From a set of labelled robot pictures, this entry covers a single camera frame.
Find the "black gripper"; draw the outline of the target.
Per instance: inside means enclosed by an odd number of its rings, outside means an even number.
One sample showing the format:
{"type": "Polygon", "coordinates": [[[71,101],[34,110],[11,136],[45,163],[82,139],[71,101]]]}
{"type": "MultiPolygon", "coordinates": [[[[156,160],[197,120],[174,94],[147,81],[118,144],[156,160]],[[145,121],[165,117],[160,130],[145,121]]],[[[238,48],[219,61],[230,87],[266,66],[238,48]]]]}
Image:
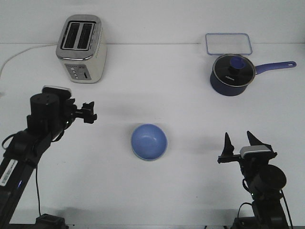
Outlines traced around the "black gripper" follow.
{"type": "MultiPolygon", "coordinates": [[[[272,150],[272,146],[261,142],[257,139],[250,131],[247,131],[247,138],[249,140],[250,146],[266,146],[268,149],[272,150]]],[[[277,156],[277,152],[258,152],[251,153],[249,156],[242,158],[242,156],[234,155],[234,146],[232,145],[231,139],[226,132],[224,135],[224,149],[221,156],[218,156],[218,163],[229,163],[238,162],[240,165],[240,170],[246,181],[252,180],[259,171],[259,168],[268,165],[269,160],[277,156]]]]}
{"type": "Polygon", "coordinates": [[[74,102],[75,99],[68,99],[63,103],[64,119],[67,124],[72,124],[76,118],[80,118],[88,124],[93,124],[97,120],[97,114],[94,113],[94,102],[83,103],[80,109],[74,102]]]}

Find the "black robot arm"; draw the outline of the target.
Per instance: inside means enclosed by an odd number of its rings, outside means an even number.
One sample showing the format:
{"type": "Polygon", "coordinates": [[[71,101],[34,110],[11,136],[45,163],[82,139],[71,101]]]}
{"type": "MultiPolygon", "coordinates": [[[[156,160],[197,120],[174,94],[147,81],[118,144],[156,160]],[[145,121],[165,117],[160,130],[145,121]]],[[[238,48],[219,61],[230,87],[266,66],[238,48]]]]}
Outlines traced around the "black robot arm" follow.
{"type": "Polygon", "coordinates": [[[41,93],[30,98],[27,128],[12,135],[0,165],[0,227],[6,229],[43,153],[58,141],[76,118],[92,124],[94,102],[81,109],[70,97],[41,93]]]}
{"type": "Polygon", "coordinates": [[[291,229],[291,215],[285,201],[283,187],[287,179],[284,172],[269,164],[277,156],[272,146],[261,142],[250,131],[247,132],[249,146],[241,148],[234,154],[234,146],[228,133],[224,135],[224,149],[218,157],[218,163],[238,162],[243,175],[242,185],[251,195],[249,204],[254,215],[252,217],[237,216],[233,229],[291,229]]]}

